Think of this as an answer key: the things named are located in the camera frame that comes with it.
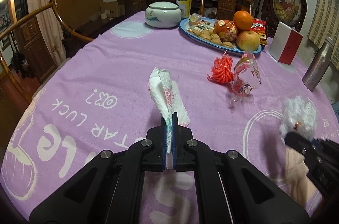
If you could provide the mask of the pile of walnuts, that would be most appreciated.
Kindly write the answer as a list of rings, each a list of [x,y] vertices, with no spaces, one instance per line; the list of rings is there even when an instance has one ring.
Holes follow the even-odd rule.
[[[217,45],[227,47],[227,48],[234,48],[231,42],[227,42],[227,41],[222,42],[219,35],[213,32],[210,33],[209,30],[206,30],[206,29],[199,30],[199,29],[193,28],[193,29],[188,29],[187,31],[197,36],[199,39],[205,40],[207,42],[211,42],[213,44],[217,44]]]

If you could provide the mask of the wrapped orange pastry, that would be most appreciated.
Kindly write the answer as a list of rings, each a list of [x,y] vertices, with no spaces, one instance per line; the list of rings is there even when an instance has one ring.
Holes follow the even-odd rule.
[[[216,20],[214,24],[214,33],[217,34],[223,42],[233,42],[237,38],[238,30],[233,21]]]

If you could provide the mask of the yellow red apple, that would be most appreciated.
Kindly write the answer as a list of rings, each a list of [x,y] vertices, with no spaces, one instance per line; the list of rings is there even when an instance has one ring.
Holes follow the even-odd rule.
[[[260,37],[254,31],[242,31],[236,39],[237,46],[244,51],[255,51],[260,46]]]

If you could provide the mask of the blue oval fruit tray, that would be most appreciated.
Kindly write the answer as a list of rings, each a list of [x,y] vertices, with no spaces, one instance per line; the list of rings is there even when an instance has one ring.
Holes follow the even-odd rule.
[[[259,34],[253,30],[241,30],[233,21],[209,18],[184,19],[179,29],[194,41],[215,50],[242,56],[246,51],[261,53]]]

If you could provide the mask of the clear red snack wrapper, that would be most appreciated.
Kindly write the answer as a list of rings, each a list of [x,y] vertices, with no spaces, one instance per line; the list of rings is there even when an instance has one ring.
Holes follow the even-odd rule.
[[[234,67],[230,105],[250,98],[254,90],[262,86],[256,58],[251,51],[245,52]]]

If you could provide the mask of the orange fruit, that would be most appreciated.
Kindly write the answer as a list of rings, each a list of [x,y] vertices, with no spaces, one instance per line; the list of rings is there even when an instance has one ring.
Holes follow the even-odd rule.
[[[233,15],[233,22],[238,29],[249,30],[252,27],[253,19],[249,12],[237,11]]]

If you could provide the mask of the red snack packet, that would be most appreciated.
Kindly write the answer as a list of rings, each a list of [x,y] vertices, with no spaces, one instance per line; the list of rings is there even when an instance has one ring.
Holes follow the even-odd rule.
[[[260,38],[260,44],[266,46],[267,45],[267,27],[266,27],[266,21],[263,21],[261,19],[253,18],[253,23],[251,30],[256,32]]]

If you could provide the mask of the white red tissue box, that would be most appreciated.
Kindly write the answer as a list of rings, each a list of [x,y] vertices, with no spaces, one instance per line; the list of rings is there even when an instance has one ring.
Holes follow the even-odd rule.
[[[290,65],[303,39],[303,35],[279,22],[268,52],[281,64]]]

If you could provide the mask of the white tissue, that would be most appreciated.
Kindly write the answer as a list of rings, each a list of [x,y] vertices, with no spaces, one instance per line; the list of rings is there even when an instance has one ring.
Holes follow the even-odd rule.
[[[279,127],[284,140],[288,133],[294,132],[312,141],[317,128],[317,110],[310,99],[301,96],[287,98],[282,107],[282,123]]]

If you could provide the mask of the white paper napkin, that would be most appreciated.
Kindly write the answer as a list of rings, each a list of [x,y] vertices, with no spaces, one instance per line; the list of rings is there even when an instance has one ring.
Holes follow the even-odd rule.
[[[190,118],[181,98],[177,82],[168,70],[154,68],[149,77],[148,89],[157,109],[166,124],[166,152],[172,151],[172,115],[177,113],[178,123],[188,127]]]

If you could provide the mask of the wooden chair behind table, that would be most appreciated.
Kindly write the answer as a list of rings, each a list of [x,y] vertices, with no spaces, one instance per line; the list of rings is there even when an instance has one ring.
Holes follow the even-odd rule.
[[[204,15],[204,3],[200,0],[200,15]],[[252,0],[218,0],[217,19],[232,20],[237,11],[246,11],[252,14]]]

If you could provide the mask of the white ceramic lidded jar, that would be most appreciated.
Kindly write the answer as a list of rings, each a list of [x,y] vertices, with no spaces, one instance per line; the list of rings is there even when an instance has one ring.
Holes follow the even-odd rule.
[[[154,2],[145,10],[145,22],[154,28],[176,27],[181,18],[179,6],[167,1]]]

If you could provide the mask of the round framed flower picture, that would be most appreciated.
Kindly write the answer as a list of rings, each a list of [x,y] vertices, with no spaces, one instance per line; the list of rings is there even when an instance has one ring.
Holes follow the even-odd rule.
[[[264,0],[261,19],[266,21],[268,36],[274,37],[280,22],[300,32],[306,12],[306,0]]]

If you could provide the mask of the purple printed tablecloth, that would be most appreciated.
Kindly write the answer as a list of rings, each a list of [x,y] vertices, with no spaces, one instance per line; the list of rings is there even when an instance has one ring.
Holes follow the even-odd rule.
[[[261,86],[230,105],[232,92],[207,79],[220,52],[177,28],[145,24],[139,12],[72,57],[21,117],[1,168],[1,185],[28,219],[32,210],[104,149],[121,152],[161,122],[149,94],[154,68],[168,70],[189,115],[194,138],[211,149],[235,149],[309,214],[321,194],[306,177],[302,156],[280,138],[283,102],[301,96],[317,110],[318,138],[338,140],[338,120],[321,87],[302,82],[300,58],[284,66],[264,51],[257,58]]]

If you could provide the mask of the steel thermos bottle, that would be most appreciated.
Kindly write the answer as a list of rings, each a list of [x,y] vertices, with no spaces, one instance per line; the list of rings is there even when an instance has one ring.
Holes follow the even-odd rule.
[[[335,43],[330,36],[327,36],[323,45],[315,54],[314,59],[302,78],[302,82],[308,90],[314,91],[320,83],[320,80],[329,67]]]

